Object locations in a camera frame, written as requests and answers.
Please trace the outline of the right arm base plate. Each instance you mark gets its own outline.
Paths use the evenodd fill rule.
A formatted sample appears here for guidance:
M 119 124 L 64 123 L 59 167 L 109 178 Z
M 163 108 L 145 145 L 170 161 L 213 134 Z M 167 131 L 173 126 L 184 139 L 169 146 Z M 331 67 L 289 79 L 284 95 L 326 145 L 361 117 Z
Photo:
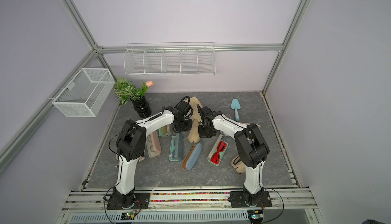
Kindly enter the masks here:
M 262 190 L 258 193 L 251 194 L 247 191 L 231 191 L 228 198 L 233 208 L 243 207 L 271 207 L 272 202 L 269 192 Z

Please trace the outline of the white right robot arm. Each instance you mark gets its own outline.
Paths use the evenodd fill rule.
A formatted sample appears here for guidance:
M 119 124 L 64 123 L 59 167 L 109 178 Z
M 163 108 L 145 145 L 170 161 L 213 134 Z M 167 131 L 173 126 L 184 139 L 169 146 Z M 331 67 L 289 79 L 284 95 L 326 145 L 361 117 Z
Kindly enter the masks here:
M 263 167 L 270 149 L 259 127 L 254 123 L 240 124 L 208 107 L 197 108 L 201 117 L 201 138 L 212 138 L 220 131 L 235 140 L 238 155 L 245 165 L 243 201 L 250 207 L 270 207 L 270 195 L 262 184 Z

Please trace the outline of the grey case red glasses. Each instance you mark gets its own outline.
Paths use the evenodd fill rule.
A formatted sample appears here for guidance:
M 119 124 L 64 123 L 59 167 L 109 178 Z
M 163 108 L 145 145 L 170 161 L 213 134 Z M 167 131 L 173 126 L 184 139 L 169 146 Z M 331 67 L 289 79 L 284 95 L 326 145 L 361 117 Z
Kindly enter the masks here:
M 229 143 L 224 141 L 223 134 L 220 134 L 207 157 L 208 162 L 216 167 L 219 166 L 228 146 Z

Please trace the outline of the blue brown glasses case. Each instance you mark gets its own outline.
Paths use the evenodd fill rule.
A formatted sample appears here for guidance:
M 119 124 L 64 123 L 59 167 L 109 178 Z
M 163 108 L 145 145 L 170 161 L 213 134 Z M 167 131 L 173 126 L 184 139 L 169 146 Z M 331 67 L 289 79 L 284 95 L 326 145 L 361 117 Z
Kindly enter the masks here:
M 190 149 L 189 153 L 187 154 L 187 156 L 185 157 L 182 163 L 182 168 L 185 171 L 191 170 L 194 167 L 195 163 L 197 162 L 202 152 L 202 149 L 203 149 L 203 145 L 200 142 L 192 146 L 192 148 Z

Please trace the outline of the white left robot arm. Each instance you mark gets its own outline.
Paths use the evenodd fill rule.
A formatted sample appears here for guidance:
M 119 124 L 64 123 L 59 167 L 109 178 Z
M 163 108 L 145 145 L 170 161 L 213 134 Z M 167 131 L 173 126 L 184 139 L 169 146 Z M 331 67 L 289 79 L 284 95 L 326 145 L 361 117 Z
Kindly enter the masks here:
M 174 107 L 164 107 L 159 113 L 143 120 L 125 122 L 116 136 L 116 154 L 119 160 L 117 183 L 112 193 L 104 197 L 108 210 L 143 208 L 134 193 L 134 179 L 138 159 L 145 153 L 147 137 L 167 125 L 172 125 L 178 132 L 189 131 L 192 127 L 192 115 L 190 97 L 185 96 Z

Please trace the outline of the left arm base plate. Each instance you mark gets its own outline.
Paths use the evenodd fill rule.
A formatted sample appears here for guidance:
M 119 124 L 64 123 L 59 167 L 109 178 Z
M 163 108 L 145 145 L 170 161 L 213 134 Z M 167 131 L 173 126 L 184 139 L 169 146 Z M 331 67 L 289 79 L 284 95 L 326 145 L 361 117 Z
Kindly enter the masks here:
M 150 193 L 139 192 L 133 195 L 133 200 L 126 203 L 125 206 L 112 194 L 105 196 L 106 208 L 108 210 L 141 210 L 147 209 L 150 203 Z

